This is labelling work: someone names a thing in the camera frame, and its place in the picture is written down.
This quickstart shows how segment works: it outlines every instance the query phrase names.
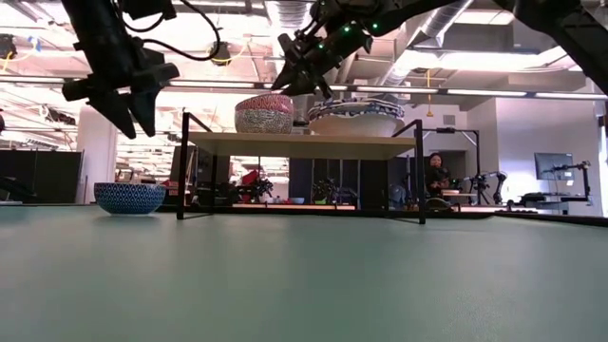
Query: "green table surface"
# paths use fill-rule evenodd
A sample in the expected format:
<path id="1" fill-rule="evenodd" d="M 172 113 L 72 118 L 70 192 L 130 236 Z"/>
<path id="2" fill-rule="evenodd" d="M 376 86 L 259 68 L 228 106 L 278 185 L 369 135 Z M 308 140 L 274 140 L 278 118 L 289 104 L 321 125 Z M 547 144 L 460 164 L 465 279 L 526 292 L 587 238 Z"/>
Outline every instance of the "green table surface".
<path id="1" fill-rule="evenodd" d="M 608 231 L 0 207 L 0 341 L 606 341 Z"/>

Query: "red patterned bowl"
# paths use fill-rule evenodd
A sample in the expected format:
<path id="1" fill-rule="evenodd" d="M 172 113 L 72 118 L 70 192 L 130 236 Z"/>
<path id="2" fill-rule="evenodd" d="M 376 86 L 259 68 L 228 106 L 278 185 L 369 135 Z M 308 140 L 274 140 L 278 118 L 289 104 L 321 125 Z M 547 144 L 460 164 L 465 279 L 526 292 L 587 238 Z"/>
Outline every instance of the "red patterned bowl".
<path id="1" fill-rule="evenodd" d="M 290 134 L 294 118 L 292 114 L 269 109 L 244 109 L 235 113 L 238 133 Z"/>
<path id="2" fill-rule="evenodd" d="M 235 111 L 251 109 L 276 110 L 289 115 L 294 115 L 294 103 L 292 102 L 292 99 L 287 95 L 280 94 L 264 94 L 255 96 L 251 99 L 240 102 L 235 107 Z"/>

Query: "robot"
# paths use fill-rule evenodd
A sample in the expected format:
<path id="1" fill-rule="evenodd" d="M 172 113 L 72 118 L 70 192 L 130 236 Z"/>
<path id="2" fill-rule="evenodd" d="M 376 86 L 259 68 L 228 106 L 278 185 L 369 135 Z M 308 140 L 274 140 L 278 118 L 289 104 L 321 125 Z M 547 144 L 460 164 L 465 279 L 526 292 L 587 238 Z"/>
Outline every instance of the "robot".
<path id="1" fill-rule="evenodd" d="M 132 117 L 148 136 L 154 135 L 156 97 L 167 81 L 180 76 L 175 65 L 166 63 L 161 53 L 144 48 L 157 44 L 183 56 L 207 61 L 219 51 L 218 30 L 201 14 L 216 34 L 208 56 L 195 57 L 163 42 L 142 40 L 126 31 L 124 13 L 133 19 L 162 13 L 161 20 L 176 17 L 171 0 L 62 0 L 78 36 L 76 49 L 82 50 L 93 71 L 86 79 L 64 84 L 68 101 L 89 99 L 89 104 L 114 123 L 127 137 L 135 138 Z M 369 51 L 373 37 L 398 29 L 409 18 L 458 0 L 317 0 L 311 7 L 312 22 L 278 40 L 285 51 L 285 66 L 273 84 L 286 95 L 314 93 L 325 98 L 332 91 L 323 75 L 360 48 Z M 551 36 L 579 64 L 586 75 L 608 93 L 608 30 L 583 8 L 580 0 L 494 0 L 530 28 Z M 316 34 L 325 29 L 327 36 Z M 130 93 L 119 88 L 130 87 Z"/>

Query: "black partition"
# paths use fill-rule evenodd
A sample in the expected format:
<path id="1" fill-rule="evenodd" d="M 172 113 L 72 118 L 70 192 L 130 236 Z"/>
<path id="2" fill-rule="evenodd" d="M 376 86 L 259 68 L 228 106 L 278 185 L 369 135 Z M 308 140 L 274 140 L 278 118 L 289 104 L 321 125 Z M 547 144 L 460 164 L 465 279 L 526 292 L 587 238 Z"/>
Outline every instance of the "black partition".
<path id="1" fill-rule="evenodd" d="M 359 198 L 362 210 L 388 207 L 389 169 L 385 161 L 361 161 Z"/>
<path id="2" fill-rule="evenodd" d="M 173 161 L 171 163 L 171 176 L 169 177 L 171 181 L 177 181 L 180 178 L 180 152 L 181 147 L 176 146 L 173 152 Z M 194 162 L 191 164 L 191 177 L 188 182 L 196 181 L 196 183 L 200 184 L 211 181 L 213 156 L 201 148 L 188 146 L 188 158 L 190 157 L 193 158 Z M 228 182 L 230 179 L 230 156 L 218 156 L 217 172 L 218 177 L 216 182 Z"/>
<path id="3" fill-rule="evenodd" d="M 35 193 L 28 203 L 75 203 L 81 164 L 81 152 L 0 150 L 0 177 Z"/>
<path id="4" fill-rule="evenodd" d="M 313 160 L 289 159 L 289 197 L 310 203 L 313 189 Z"/>

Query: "ceiling light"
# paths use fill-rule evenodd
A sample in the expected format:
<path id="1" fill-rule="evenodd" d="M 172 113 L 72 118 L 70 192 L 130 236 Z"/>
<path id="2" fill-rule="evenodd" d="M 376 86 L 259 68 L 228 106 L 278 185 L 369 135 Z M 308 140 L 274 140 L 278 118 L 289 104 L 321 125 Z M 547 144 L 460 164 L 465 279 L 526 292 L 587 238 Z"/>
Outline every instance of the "ceiling light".
<path id="1" fill-rule="evenodd" d="M 505 90 L 472 90 L 472 89 L 449 89 L 449 95 L 477 95 L 477 96 L 498 96 L 498 97 L 522 97 L 527 94 L 525 91 L 505 91 Z"/>
<path id="2" fill-rule="evenodd" d="M 392 72 L 400 77 L 407 76 L 417 67 L 436 68 L 439 58 L 432 52 L 405 50 L 395 62 Z"/>
<path id="3" fill-rule="evenodd" d="M 59 77 L 36 77 L 36 76 L 0 76 L 0 83 L 32 83 L 46 85 L 62 85 L 63 78 Z"/>
<path id="4" fill-rule="evenodd" d="M 438 89 L 419 88 L 419 87 L 388 87 L 388 86 L 365 86 L 360 85 L 355 91 L 371 93 L 397 93 L 397 94 L 436 94 Z"/>
<path id="5" fill-rule="evenodd" d="M 270 181 L 271 183 L 276 183 L 276 184 L 285 184 L 285 183 L 289 182 L 289 178 L 282 177 L 282 176 L 271 176 L 268 178 L 268 181 Z"/>
<path id="6" fill-rule="evenodd" d="M 245 7 L 245 2 L 239 1 L 203 1 L 203 0 L 190 0 L 190 4 L 194 6 L 213 6 L 213 7 Z M 173 5 L 181 5 L 182 2 L 180 0 L 171 1 Z M 255 9 L 262 8 L 262 4 L 252 4 L 252 7 Z"/>
<path id="7" fill-rule="evenodd" d="M 534 97 L 539 99 L 561 99 L 561 100 L 596 100 L 606 101 L 607 95 L 602 94 L 577 94 L 577 93 L 536 93 Z"/>
<path id="8" fill-rule="evenodd" d="M 192 86 L 212 88 L 253 88 L 255 84 L 248 82 L 204 82 L 204 81 L 171 81 L 171 86 Z"/>
<path id="9" fill-rule="evenodd" d="M 348 89 L 346 85 L 330 85 L 330 88 L 334 91 L 346 91 Z"/>
<path id="10" fill-rule="evenodd" d="M 513 13 L 506 10 L 467 9 L 455 21 L 456 24 L 509 25 Z"/>

